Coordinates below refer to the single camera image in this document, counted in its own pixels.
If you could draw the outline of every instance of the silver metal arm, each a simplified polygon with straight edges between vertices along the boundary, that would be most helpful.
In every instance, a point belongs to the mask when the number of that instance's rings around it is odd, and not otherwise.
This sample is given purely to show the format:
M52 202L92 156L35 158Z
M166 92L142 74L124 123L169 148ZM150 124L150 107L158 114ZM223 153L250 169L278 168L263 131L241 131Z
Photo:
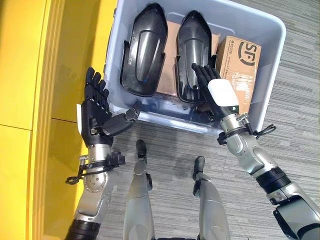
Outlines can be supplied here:
M65 240L96 239L117 180L112 168L123 162L120 152L111 152L109 145L99 143L89 146L88 155L80 157L78 176L68 177L66 183L73 185L83 179L84 189Z
M320 209L295 182L291 182L275 160L249 134L248 115L230 114L220 121L229 151L266 191L282 231L289 239L319 240Z

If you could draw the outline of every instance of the black cable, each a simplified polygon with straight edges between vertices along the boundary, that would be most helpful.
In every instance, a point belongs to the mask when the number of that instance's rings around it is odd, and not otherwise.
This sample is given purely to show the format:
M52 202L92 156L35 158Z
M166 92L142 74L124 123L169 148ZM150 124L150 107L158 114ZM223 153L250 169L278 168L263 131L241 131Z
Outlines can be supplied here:
M263 135L267 135L267 134L270 134L272 133L273 131L275 131L277 129L277 127L273 124L270 124L269 126L267 126L265 129L261 130L261 131L257 131L255 130L253 133L254 135L256 136L256 139L258 139L260 136L263 136Z

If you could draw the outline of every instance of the sf logo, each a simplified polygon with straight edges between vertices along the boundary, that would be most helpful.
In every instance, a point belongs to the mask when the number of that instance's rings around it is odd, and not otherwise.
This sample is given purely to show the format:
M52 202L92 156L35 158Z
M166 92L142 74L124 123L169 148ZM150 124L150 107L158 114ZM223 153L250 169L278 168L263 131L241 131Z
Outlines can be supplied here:
M242 41L239 45L238 57L243 64L248 66L254 66L257 46L247 43L244 47L244 44L245 43Z

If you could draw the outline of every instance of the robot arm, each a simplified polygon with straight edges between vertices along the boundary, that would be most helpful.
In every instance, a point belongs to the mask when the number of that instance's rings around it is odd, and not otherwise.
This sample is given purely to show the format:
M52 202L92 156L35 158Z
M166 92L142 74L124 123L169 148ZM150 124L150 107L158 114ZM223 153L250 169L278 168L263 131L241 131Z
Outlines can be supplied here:
M257 142L257 136L272 132L275 127L269 126L267 132L253 131L248 115L238 115L238 100L230 82L221 79L219 73L209 66L202 67L194 63L192 68L215 120L220 122L223 129L217 139L219 144L227 145L244 170L267 193L269 201L277 205L273 215L283 233L293 240L319 240L319 207L297 183L286 176Z
M126 164L120 152L111 152L114 136L129 129L138 119L140 103L126 113L112 117L107 101L108 90L100 73L89 67L86 73L84 101L77 105L77 124L88 155L80 156L77 176L65 183L83 180L84 190L66 240L95 240L111 202L117 173L113 168Z

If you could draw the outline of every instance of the yellow panel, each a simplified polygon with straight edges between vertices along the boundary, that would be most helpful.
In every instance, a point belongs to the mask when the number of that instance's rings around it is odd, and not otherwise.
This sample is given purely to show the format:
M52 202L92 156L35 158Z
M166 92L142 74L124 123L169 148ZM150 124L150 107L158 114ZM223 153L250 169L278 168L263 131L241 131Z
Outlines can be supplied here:
M64 239L66 236L83 191L83 182L68 185L65 180L77 175L78 157L84 154L88 154L88 150L77 124L52 119L45 180L44 235L47 238Z
M26 239L30 139L30 130L0 125L1 239Z
M45 0L0 2L0 124L2 125L32 129L45 5Z
M52 117L77 121L84 98L85 74L93 65L102 73L116 0L65 2L59 42Z
M110 31L114 21L113 14L116 7L117 0L102 0L100 2L91 64L94 69L102 75L106 62L107 42L109 41Z

